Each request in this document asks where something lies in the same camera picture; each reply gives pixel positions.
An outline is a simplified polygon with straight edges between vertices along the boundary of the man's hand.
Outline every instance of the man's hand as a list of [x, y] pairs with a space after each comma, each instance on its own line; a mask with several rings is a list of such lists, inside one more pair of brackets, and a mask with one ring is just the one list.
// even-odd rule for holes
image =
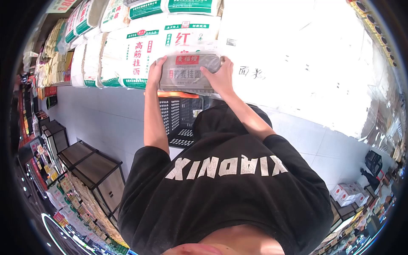
[[222, 97], [234, 94], [232, 88], [232, 71], [234, 63], [227, 57], [222, 67], [216, 73], [210, 73], [207, 68], [200, 67], [201, 72], [208, 79], [213, 89]]
[[164, 56], [158, 63], [155, 61], [153, 64], [151, 64], [149, 69], [149, 77], [147, 78], [146, 90], [153, 90], [157, 92], [159, 89], [160, 78], [162, 76], [162, 66], [166, 60], [167, 56]]

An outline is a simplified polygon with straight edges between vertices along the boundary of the shopping basket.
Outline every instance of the shopping basket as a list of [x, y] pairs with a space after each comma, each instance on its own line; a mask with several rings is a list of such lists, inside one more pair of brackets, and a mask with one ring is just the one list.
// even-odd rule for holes
[[169, 146], [185, 149], [193, 144], [193, 123], [204, 110], [204, 98], [159, 97]]

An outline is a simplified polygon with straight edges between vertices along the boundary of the white floor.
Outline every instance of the white floor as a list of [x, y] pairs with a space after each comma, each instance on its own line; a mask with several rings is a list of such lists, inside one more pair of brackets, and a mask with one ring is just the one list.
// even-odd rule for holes
[[[83, 140], [123, 161], [122, 169], [127, 178], [134, 153], [143, 146], [142, 90], [58, 87], [58, 104], [46, 110], [43, 101], [41, 108], [51, 120], [67, 128], [70, 144]], [[358, 180], [364, 185], [366, 178], [359, 169], [365, 167], [364, 157], [374, 148], [319, 124], [277, 110], [262, 109], [269, 115], [274, 130], [300, 152], [329, 190], [341, 182]], [[171, 148], [171, 157], [180, 151]], [[388, 155], [380, 154], [383, 169], [395, 163]]]

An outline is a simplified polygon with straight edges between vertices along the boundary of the red label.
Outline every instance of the red label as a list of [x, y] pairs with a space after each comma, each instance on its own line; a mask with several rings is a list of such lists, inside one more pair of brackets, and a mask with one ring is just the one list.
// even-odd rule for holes
[[153, 41], [149, 41], [149, 44], [148, 44], [148, 46], [147, 46], [147, 53], [151, 53], [151, 52], [152, 52], [152, 44], [153, 44]]
[[146, 30], [140, 30], [137, 35], [144, 35], [144, 33], [146, 32]]
[[199, 55], [177, 56], [176, 64], [198, 64]]

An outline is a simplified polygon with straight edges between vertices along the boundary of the yellow price tag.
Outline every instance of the yellow price tag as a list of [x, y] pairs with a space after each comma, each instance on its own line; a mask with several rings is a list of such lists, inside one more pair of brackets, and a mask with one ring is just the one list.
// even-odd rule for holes
[[44, 170], [45, 170], [46, 173], [49, 173], [50, 172], [50, 167], [48, 165], [45, 165]]

